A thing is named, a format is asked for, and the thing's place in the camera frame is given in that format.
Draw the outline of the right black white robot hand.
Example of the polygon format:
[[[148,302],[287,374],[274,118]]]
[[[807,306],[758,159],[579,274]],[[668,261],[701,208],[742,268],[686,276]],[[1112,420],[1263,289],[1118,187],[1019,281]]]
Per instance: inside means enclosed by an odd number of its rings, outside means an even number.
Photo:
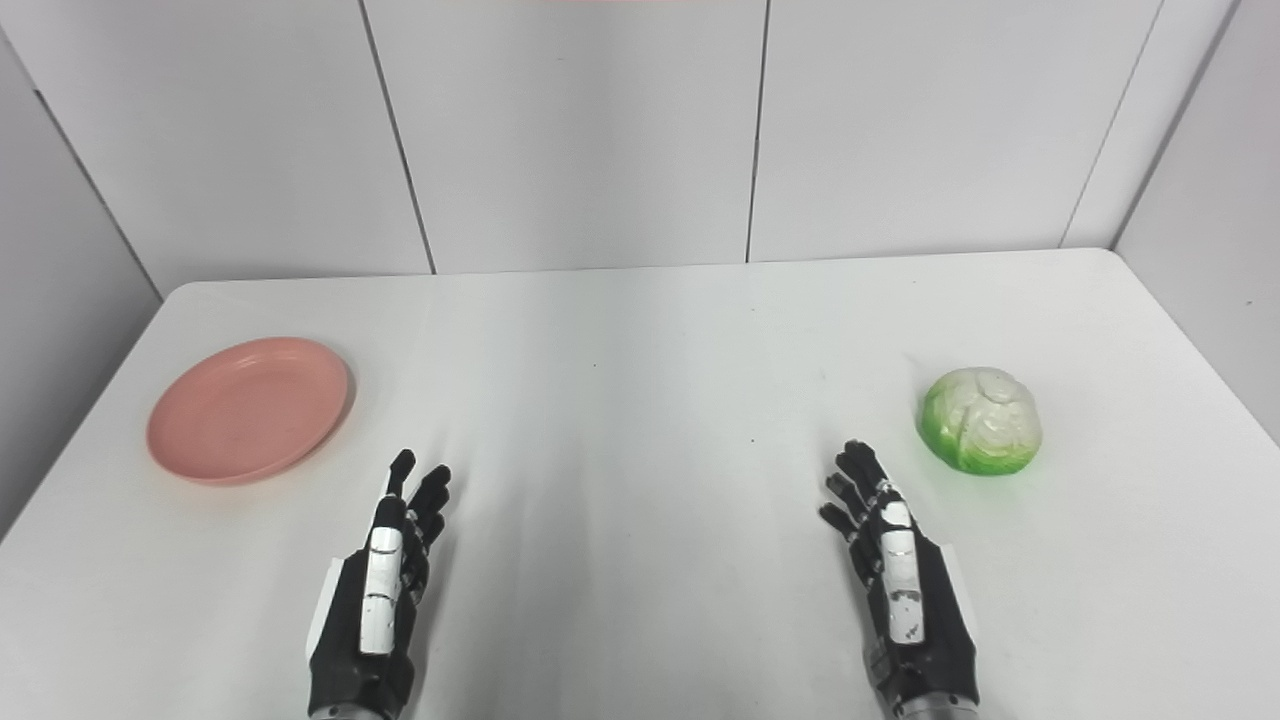
[[[873,638],[867,667],[890,719],[978,719],[977,647],[942,548],[928,538],[876,451],[850,439],[820,518],[846,544]]]

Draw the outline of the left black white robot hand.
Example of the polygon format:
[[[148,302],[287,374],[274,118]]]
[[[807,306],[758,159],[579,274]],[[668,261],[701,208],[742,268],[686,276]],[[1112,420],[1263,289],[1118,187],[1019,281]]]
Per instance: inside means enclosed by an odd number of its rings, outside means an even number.
[[[410,702],[410,644],[452,478],[438,465],[407,493],[415,465],[410,448],[396,456],[364,546],[326,574],[308,630],[311,719],[398,719]]]

